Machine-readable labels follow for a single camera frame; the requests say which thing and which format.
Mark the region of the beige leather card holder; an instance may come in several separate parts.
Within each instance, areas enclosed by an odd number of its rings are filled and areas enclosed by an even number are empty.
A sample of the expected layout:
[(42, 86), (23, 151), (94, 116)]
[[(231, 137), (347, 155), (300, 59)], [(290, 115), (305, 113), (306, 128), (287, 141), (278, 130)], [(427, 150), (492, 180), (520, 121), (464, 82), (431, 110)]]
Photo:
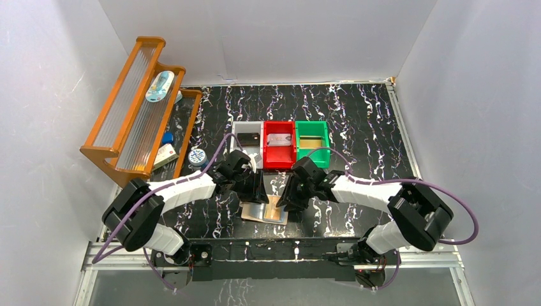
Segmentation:
[(284, 207), (277, 207), (276, 204), (280, 196), (268, 195), (269, 203), (241, 202), (241, 218), (244, 220), (286, 225), (288, 222), (288, 212)]

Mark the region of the gold card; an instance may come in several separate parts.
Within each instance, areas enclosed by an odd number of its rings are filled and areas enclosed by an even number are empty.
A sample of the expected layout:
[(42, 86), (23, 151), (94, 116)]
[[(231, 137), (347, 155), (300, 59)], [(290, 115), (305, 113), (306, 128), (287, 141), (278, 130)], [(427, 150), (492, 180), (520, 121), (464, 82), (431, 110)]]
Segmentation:
[(299, 148), (303, 150), (313, 150), (325, 145), (324, 140), (317, 136), (306, 136), (299, 138)]
[(268, 222), (281, 222), (283, 209), (277, 207), (275, 203), (268, 203), (265, 206), (263, 220)]

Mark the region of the red plastic bin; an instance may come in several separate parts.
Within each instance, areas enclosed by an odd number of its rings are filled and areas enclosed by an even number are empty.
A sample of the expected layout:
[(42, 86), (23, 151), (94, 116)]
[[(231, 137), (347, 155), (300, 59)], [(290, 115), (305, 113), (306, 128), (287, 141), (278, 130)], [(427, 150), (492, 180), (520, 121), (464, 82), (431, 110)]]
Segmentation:
[(290, 170), (297, 160), (295, 123), (293, 121), (263, 122), (263, 168)]

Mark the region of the green plastic bin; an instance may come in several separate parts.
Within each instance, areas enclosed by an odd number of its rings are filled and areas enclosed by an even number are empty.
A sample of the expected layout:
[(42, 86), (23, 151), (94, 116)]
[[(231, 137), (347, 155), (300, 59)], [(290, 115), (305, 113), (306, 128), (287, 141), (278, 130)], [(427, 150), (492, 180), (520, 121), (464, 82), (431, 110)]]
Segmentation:
[[(295, 137), (297, 160), (306, 157), (312, 150), (319, 147), (328, 147), (329, 132), (326, 121), (296, 121)], [(328, 168), (330, 152), (317, 150), (309, 156), (319, 168)]]

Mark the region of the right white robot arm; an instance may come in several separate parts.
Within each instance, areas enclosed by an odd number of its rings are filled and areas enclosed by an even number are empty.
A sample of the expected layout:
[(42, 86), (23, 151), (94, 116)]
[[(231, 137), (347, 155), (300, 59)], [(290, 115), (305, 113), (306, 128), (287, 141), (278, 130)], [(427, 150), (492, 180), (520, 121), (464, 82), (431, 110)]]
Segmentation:
[(292, 174), (277, 207), (285, 212), (307, 209), (310, 199), (353, 203), (385, 212), (391, 221), (368, 229), (354, 244), (340, 243), (323, 258), (339, 265), (377, 263), (385, 253), (413, 246), (432, 251), (450, 224), (450, 207), (419, 178), (382, 184), (344, 171), (325, 171), (308, 157), (292, 166)]

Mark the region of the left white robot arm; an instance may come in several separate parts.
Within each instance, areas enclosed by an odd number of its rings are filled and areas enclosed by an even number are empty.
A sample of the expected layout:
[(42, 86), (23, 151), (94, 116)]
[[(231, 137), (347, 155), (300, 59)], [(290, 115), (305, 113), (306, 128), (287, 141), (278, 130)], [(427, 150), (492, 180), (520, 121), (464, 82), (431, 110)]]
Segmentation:
[(263, 173), (240, 150), (177, 179), (154, 183), (140, 178), (130, 180), (101, 220), (126, 251), (148, 248), (162, 252), (175, 265), (183, 265), (190, 258), (191, 244), (179, 230), (160, 224), (162, 215), (181, 205), (229, 192), (241, 201), (269, 201)]

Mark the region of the black card in white bin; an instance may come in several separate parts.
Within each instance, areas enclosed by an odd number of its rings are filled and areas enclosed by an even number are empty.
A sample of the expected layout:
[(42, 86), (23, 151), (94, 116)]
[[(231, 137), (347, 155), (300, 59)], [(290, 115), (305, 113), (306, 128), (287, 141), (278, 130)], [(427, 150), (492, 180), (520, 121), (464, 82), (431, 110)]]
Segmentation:
[(237, 139), (242, 147), (259, 147), (260, 146), (259, 133), (238, 133)]

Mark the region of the silver card in red bin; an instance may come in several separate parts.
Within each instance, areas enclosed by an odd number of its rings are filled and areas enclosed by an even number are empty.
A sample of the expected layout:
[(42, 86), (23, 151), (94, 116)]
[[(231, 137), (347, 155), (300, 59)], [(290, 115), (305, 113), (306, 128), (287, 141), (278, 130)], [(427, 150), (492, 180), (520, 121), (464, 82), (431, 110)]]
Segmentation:
[(271, 133), (267, 135), (267, 146), (288, 147), (292, 145), (292, 135), (289, 133)]

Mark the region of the gold card in green bin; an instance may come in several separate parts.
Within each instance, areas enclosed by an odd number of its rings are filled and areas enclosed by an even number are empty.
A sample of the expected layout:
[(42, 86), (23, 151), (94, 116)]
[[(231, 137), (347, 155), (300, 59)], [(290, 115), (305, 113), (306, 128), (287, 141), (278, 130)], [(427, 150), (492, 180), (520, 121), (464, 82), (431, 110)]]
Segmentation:
[(306, 136), (299, 138), (299, 148), (303, 150), (313, 150), (325, 145), (324, 140), (317, 136)]

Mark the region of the blue white round tin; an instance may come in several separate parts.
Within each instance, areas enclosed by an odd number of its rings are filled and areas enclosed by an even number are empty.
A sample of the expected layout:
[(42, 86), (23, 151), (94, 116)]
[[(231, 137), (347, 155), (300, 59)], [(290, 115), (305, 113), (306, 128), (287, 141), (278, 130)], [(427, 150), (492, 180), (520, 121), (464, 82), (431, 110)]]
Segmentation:
[(199, 169), (204, 169), (208, 163), (208, 157), (204, 150), (193, 149), (188, 153), (188, 161), (191, 166)]

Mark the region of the white red small box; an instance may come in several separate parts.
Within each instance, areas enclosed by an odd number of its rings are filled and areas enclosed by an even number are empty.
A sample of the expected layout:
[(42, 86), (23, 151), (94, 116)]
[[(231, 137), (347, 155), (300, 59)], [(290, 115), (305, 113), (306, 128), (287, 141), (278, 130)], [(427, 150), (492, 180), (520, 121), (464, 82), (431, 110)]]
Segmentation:
[(158, 149), (152, 169), (157, 170), (171, 161), (175, 161), (179, 157), (174, 146), (171, 143), (166, 143)]

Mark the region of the blue bottle cap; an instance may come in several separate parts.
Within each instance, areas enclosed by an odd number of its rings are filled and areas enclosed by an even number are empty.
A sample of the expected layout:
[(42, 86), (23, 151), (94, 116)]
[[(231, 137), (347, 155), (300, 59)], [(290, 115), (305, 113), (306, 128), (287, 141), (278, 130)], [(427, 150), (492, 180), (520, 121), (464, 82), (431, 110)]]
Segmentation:
[(166, 145), (166, 144), (173, 144), (173, 143), (174, 143), (174, 134), (171, 132), (165, 132), (161, 139), (161, 144)]

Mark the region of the wooden three-tier shelf rack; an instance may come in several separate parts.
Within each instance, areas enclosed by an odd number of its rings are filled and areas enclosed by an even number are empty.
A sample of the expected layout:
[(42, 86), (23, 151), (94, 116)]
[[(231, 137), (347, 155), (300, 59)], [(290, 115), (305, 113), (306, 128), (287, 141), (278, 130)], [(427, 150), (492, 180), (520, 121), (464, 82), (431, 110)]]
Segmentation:
[[(180, 137), (179, 157), (173, 178), (181, 175), (189, 141), (200, 108), (202, 92), (183, 89), (186, 70), (159, 62), (166, 41), (157, 36), (139, 36), (112, 87), (91, 132), (81, 146), (83, 155), (119, 187), (135, 178), (149, 179), (163, 134), (172, 117), (177, 95), (187, 102), (188, 121)], [(172, 84), (164, 98), (149, 102), (145, 95), (157, 76), (171, 71)]]

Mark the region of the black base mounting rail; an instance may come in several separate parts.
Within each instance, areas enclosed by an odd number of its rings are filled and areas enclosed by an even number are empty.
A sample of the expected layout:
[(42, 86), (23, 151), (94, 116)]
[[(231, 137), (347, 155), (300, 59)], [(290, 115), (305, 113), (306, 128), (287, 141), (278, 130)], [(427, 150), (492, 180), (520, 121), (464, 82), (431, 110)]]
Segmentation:
[(381, 285), (397, 254), (371, 255), (357, 238), (199, 238), (191, 240), (195, 280), (334, 279)]

